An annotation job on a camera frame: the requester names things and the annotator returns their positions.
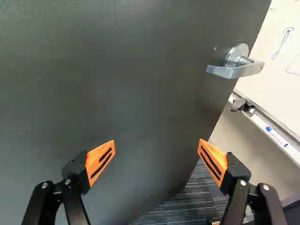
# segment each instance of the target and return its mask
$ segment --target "dark gray door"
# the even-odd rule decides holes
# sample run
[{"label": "dark gray door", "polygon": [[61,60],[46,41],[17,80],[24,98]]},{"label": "dark gray door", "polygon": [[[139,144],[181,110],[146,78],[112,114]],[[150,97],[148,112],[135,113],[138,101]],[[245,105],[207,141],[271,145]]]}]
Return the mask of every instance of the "dark gray door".
[{"label": "dark gray door", "polygon": [[252,48],[269,4],[2,0],[2,223],[21,223],[36,184],[111,139],[116,156],[84,197],[93,224],[123,224],[180,189],[237,81],[206,66]]}]

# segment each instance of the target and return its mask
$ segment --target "carpet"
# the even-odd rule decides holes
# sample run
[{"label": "carpet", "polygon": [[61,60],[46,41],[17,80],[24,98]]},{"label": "carpet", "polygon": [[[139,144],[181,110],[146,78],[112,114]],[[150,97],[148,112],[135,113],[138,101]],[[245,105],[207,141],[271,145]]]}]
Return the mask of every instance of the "carpet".
[{"label": "carpet", "polygon": [[176,196],[129,225],[206,225],[206,218],[221,218],[227,200],[199,160],[187,185]]}]

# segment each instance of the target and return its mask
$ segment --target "blue marker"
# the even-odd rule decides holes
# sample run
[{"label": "blue marker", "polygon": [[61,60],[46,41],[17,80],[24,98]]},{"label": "blue marker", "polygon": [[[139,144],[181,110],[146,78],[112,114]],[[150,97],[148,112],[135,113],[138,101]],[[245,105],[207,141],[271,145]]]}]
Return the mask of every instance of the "blue marker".
[{"label": "blue marker", "polygon": [[273,130],[271,127],[266,127],[266,130],[278,141],[280,142],[284,147],[288,146],[289,143],[280,136],[275,130]]}]

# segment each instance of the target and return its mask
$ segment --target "orange finger tip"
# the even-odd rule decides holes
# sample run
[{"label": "orange finger tip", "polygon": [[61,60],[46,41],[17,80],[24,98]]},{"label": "orange finger tip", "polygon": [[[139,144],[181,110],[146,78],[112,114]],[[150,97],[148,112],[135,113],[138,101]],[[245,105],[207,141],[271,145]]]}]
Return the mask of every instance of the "orange finger tip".
[{"label": "orange finger tip", "polygon": [[97,180],[114,155],[114,140],[108,141],[87,153],[84,165],[89,178],[90,187]]},{"label": "orange finger tip", "polygon": [[203,139],[199,140],[197,152],[208,168],[215,182],[220,187],[224,177],[224,173],[227,169],[226,153],[222,152],[220,149]]}]

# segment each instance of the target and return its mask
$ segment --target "lever handle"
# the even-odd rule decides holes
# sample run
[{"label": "lever handle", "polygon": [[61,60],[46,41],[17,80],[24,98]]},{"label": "lever handle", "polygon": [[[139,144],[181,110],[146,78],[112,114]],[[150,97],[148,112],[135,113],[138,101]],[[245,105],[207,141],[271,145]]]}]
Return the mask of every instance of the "lever handle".
[{"label": "lever handle", "polygon": [[249,59],[247,57],[248,54],[248,45],[239,43],[229,51],[223,67],[208,65],[206,72],[227,79],[235,79],[260,73],[265,63]]}]

